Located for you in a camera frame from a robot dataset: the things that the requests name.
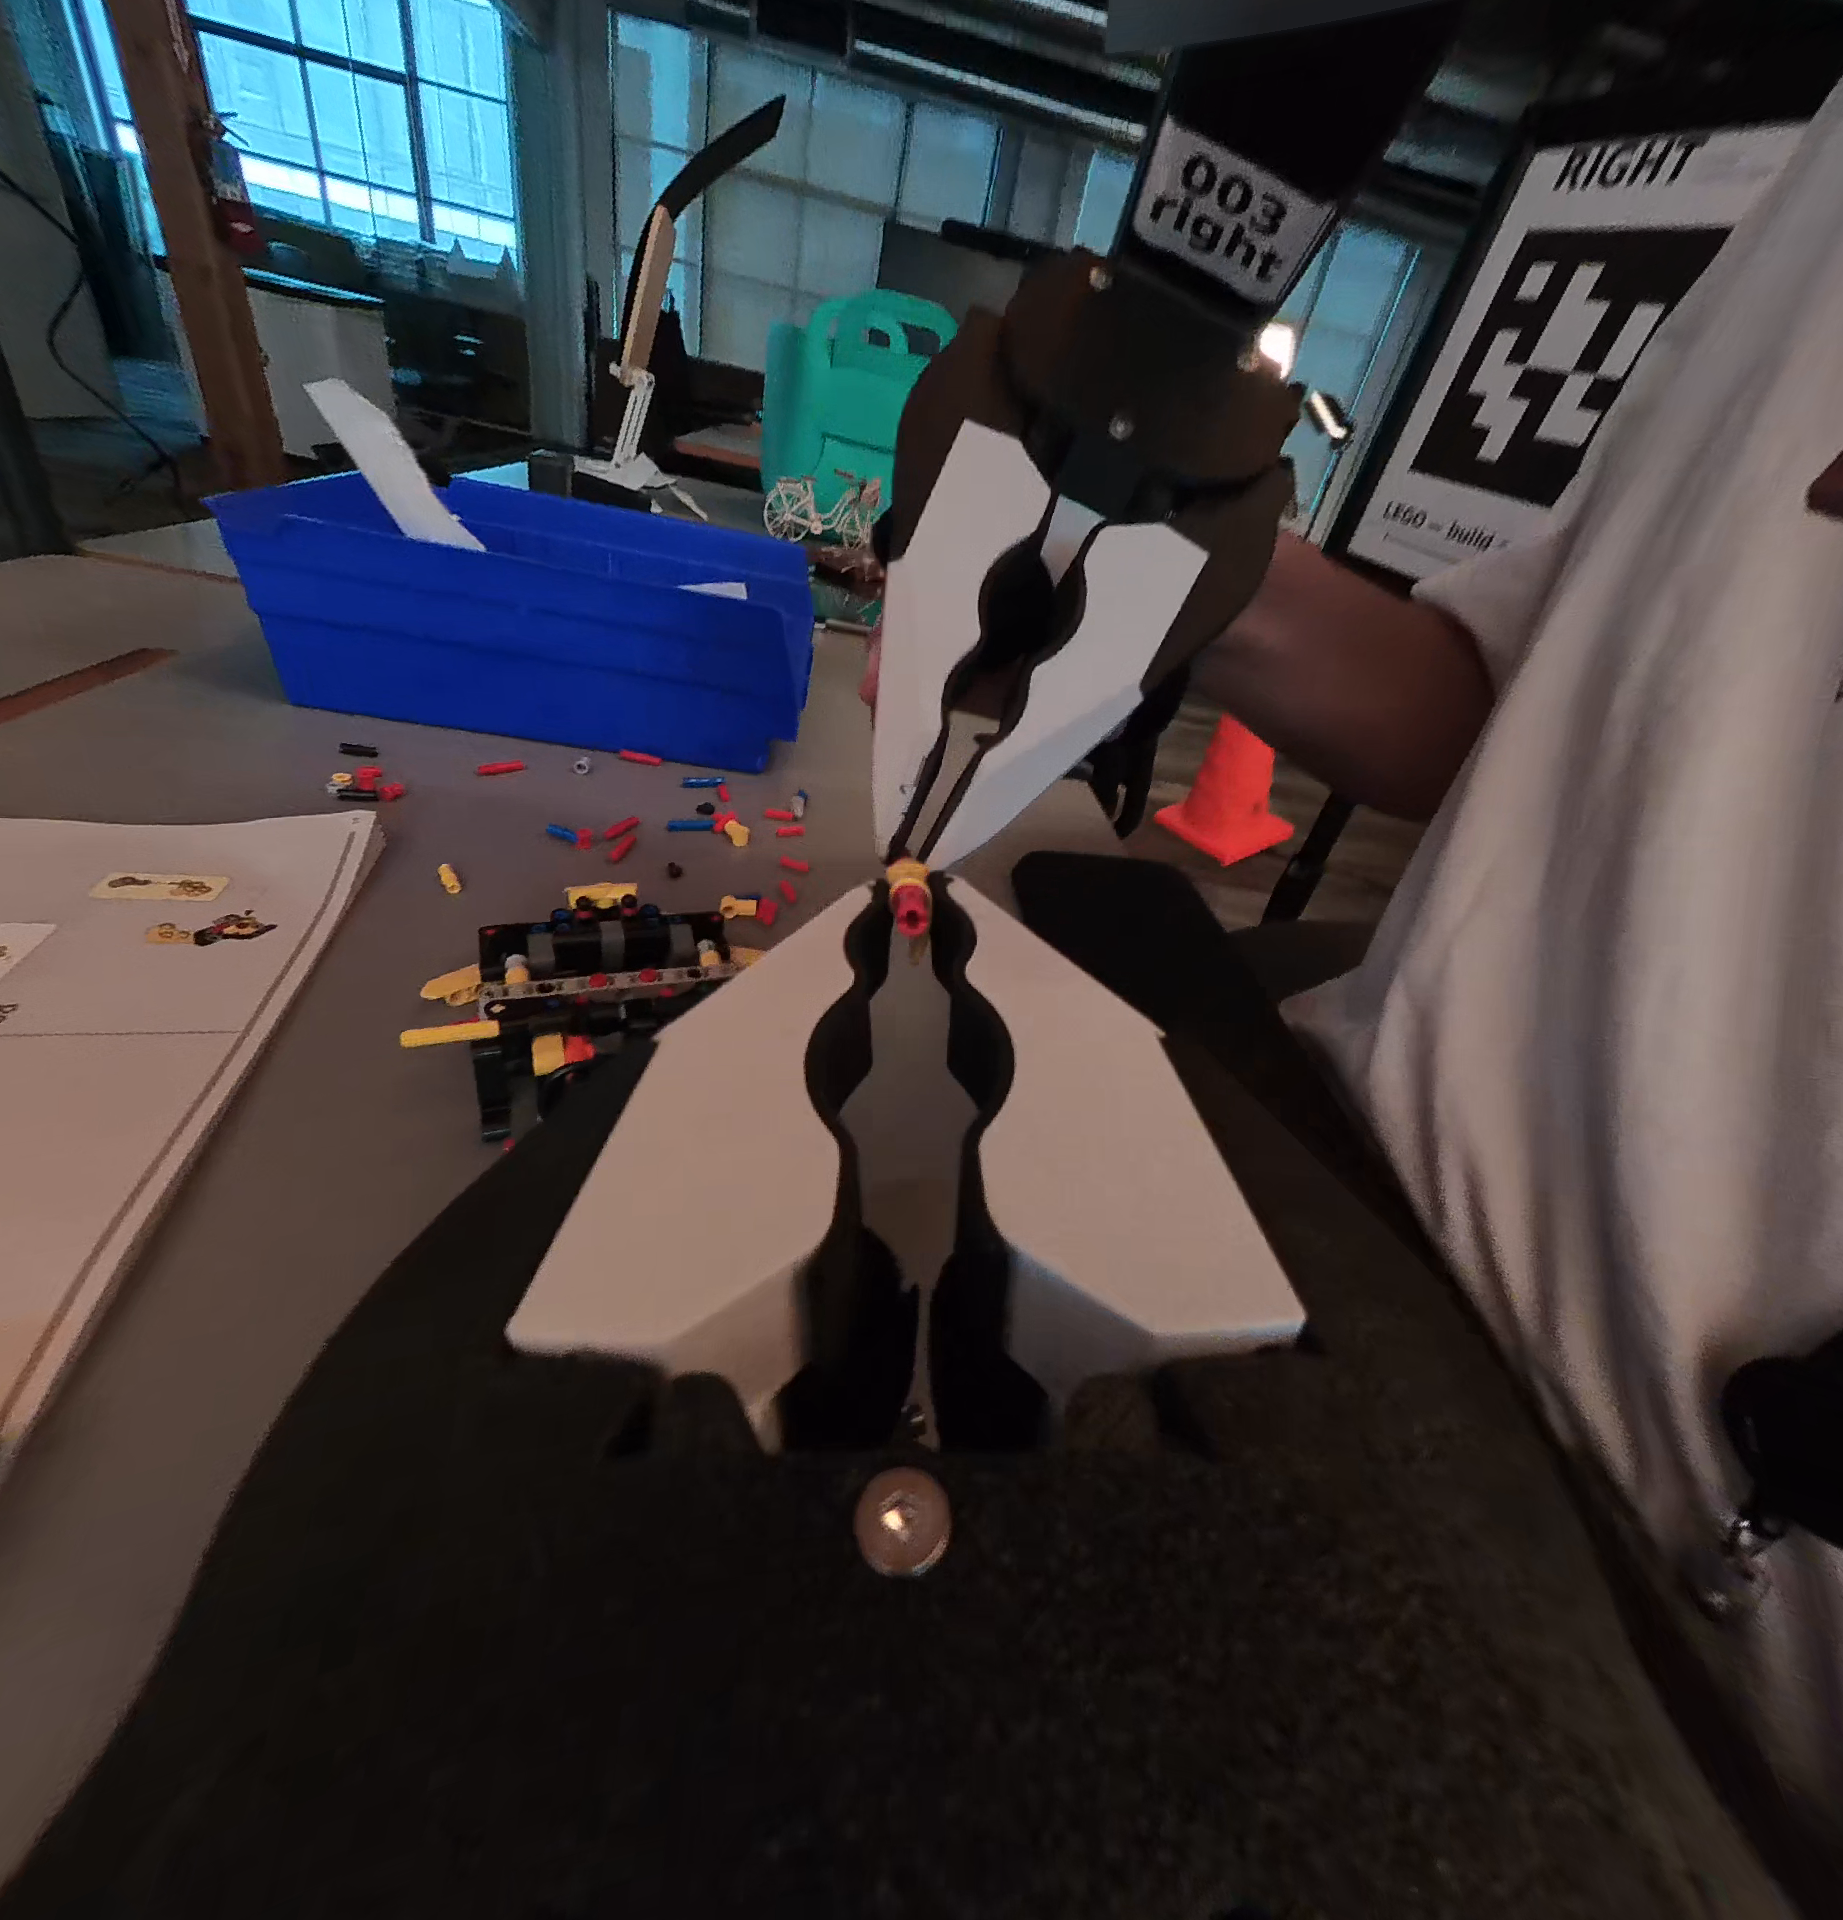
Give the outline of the white paper slip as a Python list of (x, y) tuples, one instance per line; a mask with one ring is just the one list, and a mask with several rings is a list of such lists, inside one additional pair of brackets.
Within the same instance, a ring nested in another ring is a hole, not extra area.
[(305, 383), (305, 395), (407, 539), (455, 551), (485, 549), (443, 503), (387, 412), (341, 378), (311, 380)]

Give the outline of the lego car chassis model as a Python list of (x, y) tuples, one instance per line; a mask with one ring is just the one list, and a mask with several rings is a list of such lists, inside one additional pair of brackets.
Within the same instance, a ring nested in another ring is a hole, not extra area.
[(407, 1027), (401, 1045), (461, 1045), (479, 1139), (505, 1146), (523, 1092), (537, 1119), (549, 1117), (599, 1062), (655, 1039), (753, 963), (759, 951), (739, 933), (777, 915), (779, 904), (759, 893), (667, 912), (627, 882), (575, 886), (547, 918), (483, 924), (475, 958), (419, 987), (453, 1019)]

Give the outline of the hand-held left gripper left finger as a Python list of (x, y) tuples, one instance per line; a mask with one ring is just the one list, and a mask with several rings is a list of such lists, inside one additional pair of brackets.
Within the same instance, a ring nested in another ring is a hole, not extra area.
[(887, 883), (667, 1025), (505, 1323), (535, 1357), (723, 1380), (767, 1444), (893, 1438), (917, 1290), (863, 1218), (843, 1107), (873, 1065)]

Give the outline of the person's right forearm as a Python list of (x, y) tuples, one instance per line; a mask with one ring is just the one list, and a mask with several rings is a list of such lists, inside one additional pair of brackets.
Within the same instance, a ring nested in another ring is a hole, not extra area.
[(1331, 792), (1415, 824), (1449, 795), (1495, 704), (1457, 619), (1291, 531), (1191, 684)]

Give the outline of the white cabinet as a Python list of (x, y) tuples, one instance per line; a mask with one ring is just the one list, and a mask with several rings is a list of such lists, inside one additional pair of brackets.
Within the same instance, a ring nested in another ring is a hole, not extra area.
[(268, 392), (289, 457), (307, 459), (331, 440), (307, 395), (313, 382), (339, 378), (383, 413), (395, 412), (385, 305), (379, 298), (258, 268), (244, 277)]

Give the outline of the scattered small lego pieces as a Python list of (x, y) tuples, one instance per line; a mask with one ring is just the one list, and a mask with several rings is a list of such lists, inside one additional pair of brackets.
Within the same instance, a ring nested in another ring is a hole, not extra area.
[[(343, 739), (315, 792), (375, 821), (393, 874), (461, 927), (541, 920), (603, 883), (667, 909), (761, 895), (785, 914), (827, 863), (801, 776), (711, 773), (649, 752), (377, 732), (373, 745)], [(459, 895), (435, 882), (443, 859)]]

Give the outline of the lego instruction booklet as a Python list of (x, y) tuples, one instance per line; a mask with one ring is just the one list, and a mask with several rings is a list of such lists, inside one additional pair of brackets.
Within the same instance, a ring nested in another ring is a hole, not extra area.
[(0, 818), (0, 1487), (381, 845)]

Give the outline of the orange traffic cone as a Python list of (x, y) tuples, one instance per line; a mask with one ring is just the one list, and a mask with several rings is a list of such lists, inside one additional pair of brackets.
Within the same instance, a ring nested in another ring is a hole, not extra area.
[(1271, 779), (1273, 750), (1221, 714), (1187, 795), (1155, 825), (1221, 868), (1283, 847), (1295, 828), (1273, 811)]

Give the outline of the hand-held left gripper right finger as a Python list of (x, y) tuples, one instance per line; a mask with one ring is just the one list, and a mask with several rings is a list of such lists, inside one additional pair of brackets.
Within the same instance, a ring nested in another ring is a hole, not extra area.
[(933, 906), (971, 1106), (931, 1295), (945, 1450), (1033, 1450), (1081, 1386), (1291, 1345), (1281, 1262), (1161, 1030), (963, 877)]

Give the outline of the printed marker board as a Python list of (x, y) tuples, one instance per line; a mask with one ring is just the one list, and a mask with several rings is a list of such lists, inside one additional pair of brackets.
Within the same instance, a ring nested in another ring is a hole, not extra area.
[(1655, 333), (1801, 131), (1787, 118), (1535, 145), (1343, 553), (1421, 581), (1543, 531)]

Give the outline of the wooden post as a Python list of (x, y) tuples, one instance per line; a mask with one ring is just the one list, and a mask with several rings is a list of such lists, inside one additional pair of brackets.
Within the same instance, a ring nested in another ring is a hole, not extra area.
[(110, 1), (128, 102), (166, 240), (168, 275), (222, 491), (287, 480), (242, 255), (214, 198), (220, 131), (204, 59), (180, 1)]

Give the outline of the teal tote bag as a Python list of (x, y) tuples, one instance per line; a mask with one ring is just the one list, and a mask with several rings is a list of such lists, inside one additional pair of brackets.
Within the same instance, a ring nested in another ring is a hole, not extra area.
[(881, 288), (823, 300), (807, 323), (773, 323), (761, 408), (763, 493), (783, 473), (809, 473), (827, 505), (839, 471), (879, 475), (885, 514), (907, 395), (955, 330), (943, 308)]

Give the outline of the blue plastic bin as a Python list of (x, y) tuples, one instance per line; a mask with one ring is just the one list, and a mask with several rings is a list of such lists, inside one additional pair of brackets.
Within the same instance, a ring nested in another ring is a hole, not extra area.
[(477, 548), (357, 471), (208, 508), (297, 708), (757, 773), (797, 738), (813, 596), (789, 542), (457, 475)]

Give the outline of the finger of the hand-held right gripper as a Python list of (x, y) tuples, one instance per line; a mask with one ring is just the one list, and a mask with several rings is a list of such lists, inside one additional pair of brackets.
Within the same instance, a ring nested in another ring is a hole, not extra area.
[(1015, 671), (1001, 717), (973, 748), (915, 855), (951, 868), (977, 852), (1117, 732), (1195, 587), (1207, 551), (1163, 524), (1103, 524), (1061, 585), (1059, 633)]
[(1039, 528), (1051, 491), (1025, 448), (965, 420), (907, 549), (887, 564), (871, 804), (885, 861), (959, 865), (1011, 824), (1067, 763), (1055, 690), (1033, 688), (1013, 726), (941, 777), (947, 684), (981, 642), (981, 583)]

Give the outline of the black flat screen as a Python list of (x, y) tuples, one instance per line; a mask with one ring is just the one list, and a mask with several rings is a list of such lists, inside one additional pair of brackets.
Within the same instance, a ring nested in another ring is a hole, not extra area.
[(883, 222), (877, 288), (925, 300), (959, 325), (971, 310), (1001, 314), (1023, 273), (1019, 250), (955, 218), (937, 226)]

